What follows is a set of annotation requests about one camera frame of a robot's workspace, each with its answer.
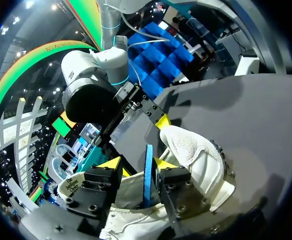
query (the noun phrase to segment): white sneaker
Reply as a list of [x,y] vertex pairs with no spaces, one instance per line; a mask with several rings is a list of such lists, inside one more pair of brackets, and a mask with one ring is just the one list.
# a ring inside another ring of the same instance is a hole
[[[100,233],[100,239],[155,240],[170,226],[163,204],[136,209],[143,201],[143,179],[143,172],[122,179],[115,204],[112,205],[106,226]],[[58,194],[65,200],[82,185],[83,181],[83,172],[72,175],[58,185]],[[158,202],[158,193],[154,186],[152,189],[152,197]]]
[[235,186],[224,180],[224,161],[209,140],[173,125],[162,128],[160,138],[167,146],[160,159],[183,165],[191,172],[197,189],[210,199],[211,212],[232,195]]

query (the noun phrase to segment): cable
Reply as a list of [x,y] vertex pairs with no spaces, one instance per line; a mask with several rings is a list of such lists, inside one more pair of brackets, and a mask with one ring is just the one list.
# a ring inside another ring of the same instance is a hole
[[140,80],[140,76],[139,76],[139,74],[138,74],[138,72],[137,72],[137,70],[136,70],[136,68],[135,68],[134,64],[132,63],[132,61],[131,61],[130,59],[129,59],[128,61],[129,61],[130,65],[131,65],[132,69],[133,69],[133,70],[134,70],[134,72],[136,73],[136,75],[137,75],[137,78],[138,78],[138,83],[139,83],[139,85],[141,86],[141,80]]
[[139,34],[141,34],[141,35],[144,35],[144,36],[149,37],[149,38],[152,38],[152,39],[162,40],[163,42],[170,42],[170,40],[167,39],[167,38],[160,37],[160,36],[154,36],[154,35],[147,34],[147,33],[145,33],[145,32],[142,32],[142,31],[140,31],[140,30],[135,29],[135,28],[134,28],[132,25],[130,25],[130,23],[127,21],[127,19],[125,18],[124,14],[123,14],[122,12],[121,12],[120,14],[121,14],[121,18],[124,20],[124,22],[126,23],[126,25],[127,25],[130,29],[132,29],[133,31],[135,31],[136,33],[139,33]]
[[137,42],[137,43],[133,43],[132,45],[129,45],[128,49],[130,49],[133,46],[137,46],[137,45],[142,45],[142,44],[150,44],[150,43],[157,43],[157,42],[166,42],[164,40],[151,40],[151,41],[142,41],[142,42]]

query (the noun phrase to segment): shoe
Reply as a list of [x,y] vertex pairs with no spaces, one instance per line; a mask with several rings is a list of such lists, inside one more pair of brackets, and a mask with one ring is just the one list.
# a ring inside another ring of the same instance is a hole
[[224,160],[208,139],[173,125],[161,129],[160,139],[167,146],[160,159],[191,172],[195,187],[210,199],[211,212],[232,195],[235,186],[224,180]]

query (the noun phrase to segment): gray panel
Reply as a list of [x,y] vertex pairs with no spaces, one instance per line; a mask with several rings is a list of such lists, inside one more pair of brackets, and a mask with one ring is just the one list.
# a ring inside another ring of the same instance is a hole
[[[155,100],[173,125],[199,133],[224,148],[237,189],[219,212],[246,212],[261,196],[270,217],[292,181],[292,75],[252,74],[170,87]],[[116,143],[142,171],[146,144],[164,150],[159,131],[141,115]]]

